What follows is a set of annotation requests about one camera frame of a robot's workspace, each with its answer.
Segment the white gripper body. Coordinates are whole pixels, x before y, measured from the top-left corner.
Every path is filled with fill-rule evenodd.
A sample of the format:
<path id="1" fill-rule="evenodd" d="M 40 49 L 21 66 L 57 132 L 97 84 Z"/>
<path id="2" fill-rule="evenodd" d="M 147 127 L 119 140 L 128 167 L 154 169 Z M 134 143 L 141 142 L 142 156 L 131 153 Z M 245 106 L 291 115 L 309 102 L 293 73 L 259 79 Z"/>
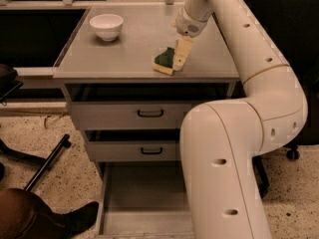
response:
<path id="1" fill-rule="evenodd" d="M 191 18 L 184 8 L 180 8 L 174 20 L 176 30 L 184 36 L 197 37 L 206 27 L 206 21 L 197 21 Z"/>

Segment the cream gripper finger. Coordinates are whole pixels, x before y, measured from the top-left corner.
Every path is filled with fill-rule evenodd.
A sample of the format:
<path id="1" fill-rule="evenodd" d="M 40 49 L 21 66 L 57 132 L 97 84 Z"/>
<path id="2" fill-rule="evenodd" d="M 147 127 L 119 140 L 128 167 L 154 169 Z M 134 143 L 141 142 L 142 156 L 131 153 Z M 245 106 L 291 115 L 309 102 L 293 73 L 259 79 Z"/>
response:
<path id="1" fill-rule="evenodd" d="M 181 36 L 175 44 L 172 68 L 180 71 L 184 66 L 186 59 L 192 49 L 193 40 L 189 36 Z"/>

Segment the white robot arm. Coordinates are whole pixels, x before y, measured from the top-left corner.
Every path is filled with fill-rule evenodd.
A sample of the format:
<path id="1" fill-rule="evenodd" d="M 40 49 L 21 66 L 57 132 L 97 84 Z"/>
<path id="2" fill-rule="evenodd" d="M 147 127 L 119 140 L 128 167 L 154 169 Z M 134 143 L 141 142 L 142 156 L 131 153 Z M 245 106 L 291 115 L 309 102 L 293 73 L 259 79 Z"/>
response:
<path id="1" fill-rule="evenodd" d="M 272 239 L 252 159 L 290 142 L 305 125 L 302 87 L 243 0 L 186 0 L 176 28 L 195 37 L 215 17 L 245 96 L 193 108 L 180 157 L 195 239 Z"/>

